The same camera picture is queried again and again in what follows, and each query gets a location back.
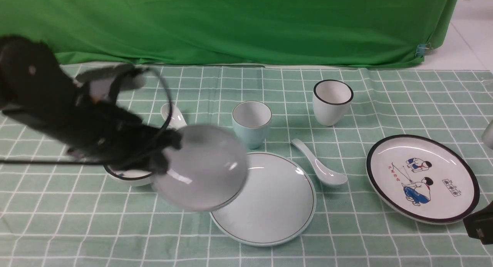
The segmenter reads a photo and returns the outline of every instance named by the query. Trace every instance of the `plate rim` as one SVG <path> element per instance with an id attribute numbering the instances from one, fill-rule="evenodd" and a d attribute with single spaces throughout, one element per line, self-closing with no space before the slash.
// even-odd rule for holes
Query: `plate rim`
<path id="1" fill-rule="evenodd" d="M 401 206 L 397 205 L 394 201 L 389 199 L 389 197 L 387 197 L 387 195 L 385 195 L 385 193 L 382 191 L 382 189 L 380 189 L 380 187 L 378 186 L 378 184 L 375 181 L 375 178 L 373 176 L 373 172 L 371 170 L 371 159 L 373 158 L 373 153 L 375 153 L 375 150 L 381 144 L 383 144 L 383 143 L 385 143 L 391 139 L 396 139 L 396 138 L 421 139 L 423 141 L 430 142 L 430 143 L 438 146 L 439 148 L 444 149 L 445 151 L 447 151 L 451 155 L 453 155 L 461 163 L 461 165 L 463 165 L 463 167 L 465 167 L 467 173 L 469 174 L 469 176 L 472 180 L 472 184 L 474 186 L 474 197 L 473 197 L 472 202 L 469 205 L 469 207 L 465 211 L 463 211 L 461 214 L 456 215 L 454 217 L 450 217 L 450 218 L 428 218 L 428 217 L 423 217 L 423 216 L 414 214 L 412 212 L 409 212 L 408 210 L 403 209 Z M 390 206 L 391 208 L 393 207 L 393 209 L 395 209 L 396 211 L 399 211 L 400 213 L 407 216 L 408 218 L 412 218 L 412 219 L 419 221 L 419 222 L 434 223 L 434 224 L 449 224 L 449 223 L 458 222 L 458 221 L 461 221 L 462 219 L 464 219 L 469 214 L 471 214 L 471 212 L 476 208 L 476 206 L 479 203 L 479 197 L 480 197 L 479 183 L 478 183 L 476 175 L 472 171 L 471 167 L 455 151 L 452 151 L 451 149 L 449 149 L 444 144 L 440 144 L 439 142 L 432 140 L 432 139 L 429 139 L 429 138 L 426 138 L 426 137 L 422 137 L 422 136 L 418 136 L 418 135 L 411 135 L 411 134 L 398 134 L 398 135 L 392 135 L 392 136 L 385 137 L 384 139 L 381 139 L 380 141 L 376 142 L 371 147 L 370 151 L 368 152 L 368 155 L 366 156 L 366 173 L 367 173 L 368 179 L 370 180 L 370 183 L 371 183 L 373 189 L 377 192 L 377 194 L 380 196 L 380 198 L 382 200 L 384 200 L 384 202 L 391 204 L 391 206 Z"/>
<path id="2" fill-rule="evenodd" d="M 301 170 L 303 170 L 303 168 L 300 165 L 298 165 L 298 163 L 296 163 L 293 160 L 290 160 L 290 159 L 288 159 L 288 158 L 286 158 L 286 157 L 284 157 L 282 155 L 278 155 L 276 153 L 269 153 L 269 152 L 265 152 L 265 151 L 253 151 L 253 152 L 247 153 L 247 155 L 256 154 L 256 153 L 273 155 L 273 156 L 276 156 L 278 158 L 282 158 L 282 159 L 290 162 L 291 164 L 295 165 L 296 167 L 300 168 Z M 218 223 L 218 221 L 216 220 L 216 218 L 215 218 L 215 216 L 213 214 L 214 212 L 210 212 L 209 215 L 211 216 L 211 219 L 213 220 L 213 222 L 214 222 L 214 224 L 216 225 L 217 228 L 219 228 L 227 236 L 231 237 L 232 239 L 234 239 L 234 240 L 236 240 L 236 241 L 238 241 L 238 242 L 240 242 L 242 244 L 250 245 L 250 246 L 256 246 L 256 247 L 271 247 L 271 246 L 277 246 L 277 245 L 280 245 L 280 244 L 287 243 L 287 242 L 293 240 L 294 238 L 296 238 L 298 235 L 300 235 L 301 233 L 303 233 L 303 231 L 306 230 L 306 228 L 308 228 L 308 225 L 310 225 L 310 223 L 312 222 L 313 217 L 315 216 L 315 211 L 316 211 L 316 208 L 317 208 L 317 192 L 315 190 L 315 185 L 313 184 L 313 181 L 310 178 L 310 175 L 305 170 L 303 170 L 303 174 L 307 178 L 308 183 L 310 184 L 310 189 L 312 190 L 312 197 L 313 197 L 312 211 L 310 212 L 310 216 L 308 217 L 308 220 L 305 222 L 305 224 L 299 230 L 297 230 L 297 232 L 295 232 L 294 234 L 290 235 L 289 237 L 286 237 L 286 238 L 281 239 L 281 240 L 273 241 L 273 242 L 268 242 L 268 243 L 258 243 L 258 242 L 246 241 L 244 239 L 241 239 L 239 237 L 236 237 L 235 235 L 233 235 L 230 232 L 228 232 L 227 230 L 225 230 Z"/>
<path id="3" fill-rule="evenodd" d="M 118 174 L 116 174 L 116 172 L 114 172 L 113 170 L 111 170 L 111 168 L 109 167 L 109 165 L 103 165 L 103 168 L 104 170 L 111 176 L 115 177 L 115 178 L 118 178 L 120 180 L 123 180 L 123 181 L 137 181 L 137 180 L 142 180 L 142 179 L 146 179 L 146 178 L 149 178 L 151 176 L 154 175 L 153 172 L 149 172 L 148 174 L 146 175 L 143 175 L 141 177 L 121 177 L 119 176 Z"/>

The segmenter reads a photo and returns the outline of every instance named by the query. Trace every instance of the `black cable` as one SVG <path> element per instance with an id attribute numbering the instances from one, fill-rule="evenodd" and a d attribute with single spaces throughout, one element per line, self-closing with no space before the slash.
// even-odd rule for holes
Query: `black cable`
<path id="1" fill-rule="evenodd" d="M 159 136 L 166 131 L 166 128 L 168 127 L 169 123 L 171 122 L 171 116 L 173 114 L 173 104 L 172 104 L 172 99 L 171 99 L 171 90 L 169 89 L 166 81 L 164 78 L 161 77 L 161 75 L 153 68 L 148 67 L 144 69 L 143 72 L 153 72 L 159 79 L 159 82 L 161 86 L 164 88 L 166 92 L 166 97 L 168 99 L 168 104 L 169 104 L 169 113 L 168 117 L 166 117 L 166 120 L 164 121 L 164 124 L 161 126 L 161 128 L 158 130 L 158 132 L 152 137 L 147 144 L 144 145 L 144 147 L 140 150 L 137 151 L 135 154 L 130 156 L 126 161 L 126 163 L 133 163 L 137 160 L 140 160 L 142 158 L 147 157 L 148 155 L 154 153 L 155 151 L 158 151 L 165 146 L 154 146 L 156 140 L 159 138 Z M 84 166 L 100 166 L 100 165 L 114 165 L 118 164 L 120 162 L 87 162 L 87 161 L 49 161 L 49 160 L 6 160 L 6 159 L 0 159 L 0 164 L 5 164 L 5 165 L 84 165 Z"/>

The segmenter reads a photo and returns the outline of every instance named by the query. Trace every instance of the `white cup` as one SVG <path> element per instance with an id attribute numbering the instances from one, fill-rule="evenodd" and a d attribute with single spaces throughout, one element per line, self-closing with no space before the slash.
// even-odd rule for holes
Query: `white cup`
<path id="1" fill-rule="evenodd" d="M 348 111 L 354 92 L 346 83 L 323 80 L 313 88 L 315 119 L 324 126 L 335 125 Z"/>

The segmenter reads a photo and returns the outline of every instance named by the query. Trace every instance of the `cup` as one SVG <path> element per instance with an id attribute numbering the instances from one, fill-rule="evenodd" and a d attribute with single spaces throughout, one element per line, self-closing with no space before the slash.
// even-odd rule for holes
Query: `cup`
<path id="1" fill-rule="evenodd" d="M 232 112 L 233 130 L 248 149 L 257 149 L 266 139 L 272 122 L 271 109 L 259 101 L 245 101 Z"/>
<path id="2" fill-rule="evenodd" d="M 313 112 L 315 119 L 324 126 L 335 125 L 348 111 L 354 92 L 346 83 L 323 80 L 313 88 Z"/>

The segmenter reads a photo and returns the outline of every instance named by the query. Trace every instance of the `black rim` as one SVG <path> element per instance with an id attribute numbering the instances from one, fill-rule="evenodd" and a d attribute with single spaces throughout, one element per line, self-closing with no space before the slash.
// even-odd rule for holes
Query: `black rim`
<path id="1" fill-rule="evenodd" d="M 320 98 L 319 95 L 317 94 L 317 87 L 319 86 L 320 83 L 326 82 L 326 81 L 336 81 L 336 82 L 339 82 L 339 83 L 343 83 L 351 91 L 351 97 L 346 102 L 342 102 L 342 103 L 332 103 L 332 102 L 325 101 L 323 98 Z M 315 84 L 315 86 L 313 87 L 313 93 L 315 94 L 315 97 L 317 97 L 320 101 L 322 101 L 322 102 L 324 102 L 326 104 L 332 104 L 332 105 L 344 105 L 344 104 L 347 104 L 347 103 L 351 102 L 352 98 L 354 97 L 354 92 L 352 91 L 352 89 L 351 89 L 351 87 L 349 85 L 347 85 L 343 81 L 334 80 L 334 79 L 326 79 L 326 80 L 322 80 L 322 81 L 317 82 L 317 84 Z"/>
<path id="2" fill-rule="evenodd" d="M 116 174 L 115 172 L 113 172 L 113 171 L 112 171 L 112 170 L 108 167 L 108 165 L 104 165 L 104 170 L 105 170 L 108 174 L 110 174 L 110 175 L 112 175 L 112 176 L 114 176 L 114 177 L 116 177 L 116 178 L 118 178 L 118 179 L 121 179 L 121 180 L 126 180 L 126 181 L 141 180 L 141 179 L 148 178 L 148 177 L 150 177 L 150 176 L 152 176 L 152 175 L 153 175 L 153 173 L 150 173 L 150 174 L 145 175 L 145 176 L 143 176 L 143 177 L 128 178 L 128 177 L 122 177 L 122 176 L 119 176 L 118 174 Z"/>
<path id="3" fill-rule="evenodd" d="M 412 212 L 409 212 L 409 211 L 403 209 L 402 207 L 400 207 L 399 205 L 397 205 L 395 202 L 393 202 L 391 199 L 389 199 L 389 197 L 387 197 L 387 195 L 385 195 L 385 193 L 380 189 L 380 187 L 378 187 L 377 182 L 375 181 L 375 179 L 373 177 L 373 173 L 371 171 L 371 159 L 372 159 L 373 153 L 378 148 L 378 146 L 380 146 L 384 142 L 387 142 L 388 140 L 394 139 L 394 138 L 416 138 L 416 139 L 422 139 L 422 140 L 428 141 L 430 143 L 436 144 L 437 146 L 441 147 L 442 149 L 444 149 L 444 150 L 448 151 L 449 153 L 451 153 L 452 155 L 454 155 L 454 157 L 457 158 L 457 160 L 459 162 L 461 162 L 461 164 L 465 167 L 465 169 L 469 173 L 469 176 L 470 176 L 470 178 L 472 180 L 472 184 L 474 186 L 474 197 L 472 199 L 471 205 L 463 213 L 461 213 L 461 214 L 459 214 L 457 216 L 451 217 L 451 218 L 426 218 L 426 217 L 423 217 L 423 216 L 414 214 Z M 373 187 L 375 187 L 375 190 L 377 190 L 377 192 L 379 193 L 380 197 L 382 197 L 384 200 L 386 200 L 386 202 L 388 202 L 389 204 L 391 204 L 394 208 L 398 209 L 400 212 L 402 212 L 402 213 L 404 213 L 404 214 L 406 214 L 408 216 L 411 216 L 412 218 L 415 218 L 415 219 L 418 219 L 418 220 L 422 220 L 422 221 L 425 221 L 425 222 L 430 222 L 430 223 L 453 223 L 453 222 L 460 221 L 463 218 L 465 218 L 467 215 L 469 215 L 476 208 L 476 206 L 479 203 L 479 184 L 478 184 L 478 181 L 476 179 L 476 176 L 472 172 L 472 170 L 469 167 L 469 165 L 467 165 L 467 163 L 457 153 L 455 153 L 454 151 L 452 151 L 448 147 L 444 146 L 443 144 L 440 144 L 437 141 L 433 141 L 432 139 L 428 139 L 426 137 L 421 137 L 421 136 L 417 136 L 417 135 L 404 135 L 404 134 L 401 134 L 401 135 L 394 135 L 394 136 L 390 136 L 390 137 L 386 137 L 384 139 L 381 139 L 380 141 L 378 141 L 376 144 L 374 144 L 372 146 L 372 148 L 370 149 L 370 152 L 368 153 L 368 156 L 366 157 L 366 172 L 368 173 L 368 178 L 370 179 L 370 182 L 372 183 Z"/>

